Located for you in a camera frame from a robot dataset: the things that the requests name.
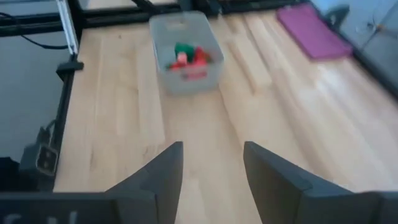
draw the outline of wooden board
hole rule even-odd
[[[174,141],[184,142],[177,223],[260,223],[244,141],[353,191],[398,189],[397,105],[353,59],[309,61],[273,12],[211,25],[224,72],[217,89],[190,96],[156,83],[147,25],[84,31],[54,191],[107,190]],[[271,81],[256,94],[261,80],[228,47],[242,35]]]

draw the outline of magenta towel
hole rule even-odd
[[[338,58],[353,51],[350,44],[341,40],[318,18],[311,4],[279,9],[277,18],[312,59]]]

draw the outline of wooden surface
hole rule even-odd
[[[248,140],[353,191],[398,189],[397,105],[353,59],[310,62],[273,12],[225,20],[219,88],[190,96],[166,94],[147,25],[85,30],[54,191],[107,190],[183,141],[177,223],[260,223]]]

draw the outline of translucent plastic container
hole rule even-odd
[[[201,12],[182,12],[154,16],[149,21],[157,71],[172,94],[190,94],[217,87],[224,56],[206,16]],[[202,67],[167,70],[176,61],[177,42],[202,47],[212,59]]]

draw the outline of black metal frame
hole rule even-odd
[[[180,11],[201,11],[208,17],[222,14],[234,14],[240,12],[263,11],[276,9],[286,5],[307,2],[308,0],[177,0],[172,4],[153,5],[148,0],[132,0],[137,7],[119,7],[110,9],[83,10],[78,0],[67,1],[75,26],[76,36],[80,43],[84,29],[95,27],[115,26],[121,24],[132,24],[147,22],[155,14],[180,12]],[[0,37],[40,34],[47,32],[62,31],[62,23],[58,13],[46,13],[29,16],[16,16],[20,26],[17,26],[11,19],[0,19]],[[366,59],[360,50],[354,51],[354,57],[375,79],[381,82],[393,95],[398,96],[398,90],[389,86],[383,79],[380,69]],[[72,55],[70,62],[75,62],[77,55]],[[63,130],[67,118],[67,111],[70,93],[73,85],[74,72],[63,76],[63,90],[58,107],[57,122],[53,131],[51,146],[60,150],[62,145]]]

